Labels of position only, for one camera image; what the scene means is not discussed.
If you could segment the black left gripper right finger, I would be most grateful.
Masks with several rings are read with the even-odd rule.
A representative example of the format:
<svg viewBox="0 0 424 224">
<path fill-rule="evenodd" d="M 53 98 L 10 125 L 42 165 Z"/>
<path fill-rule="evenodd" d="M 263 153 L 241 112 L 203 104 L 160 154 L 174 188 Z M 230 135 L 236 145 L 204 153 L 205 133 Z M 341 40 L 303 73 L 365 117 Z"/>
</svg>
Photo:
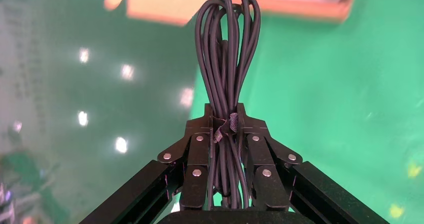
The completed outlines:
<svg viewBox="0 0 424 224">
<path fill-rule="evenodd" d="M 383 224 L 384 218 L 292 149 L 265 121 L 238 105 L 238 144 L 260 224 Z"/>
</svg>

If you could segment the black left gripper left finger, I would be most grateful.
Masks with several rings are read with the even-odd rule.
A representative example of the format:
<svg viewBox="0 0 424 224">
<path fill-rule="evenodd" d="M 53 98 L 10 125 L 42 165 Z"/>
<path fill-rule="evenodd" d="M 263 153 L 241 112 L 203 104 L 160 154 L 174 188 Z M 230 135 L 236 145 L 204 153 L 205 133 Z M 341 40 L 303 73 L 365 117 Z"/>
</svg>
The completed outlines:
<svg viewBox="0 0 424 224">
<path fill-rule="evenodd" d="M 83 224 L 183 224 L 177 214 L 162 215 L 180 193 L 181 209 L 205 210 L 212 109 L 187 121 L 184 136 L 160 152 L 85 217 Z"/>
</svg>

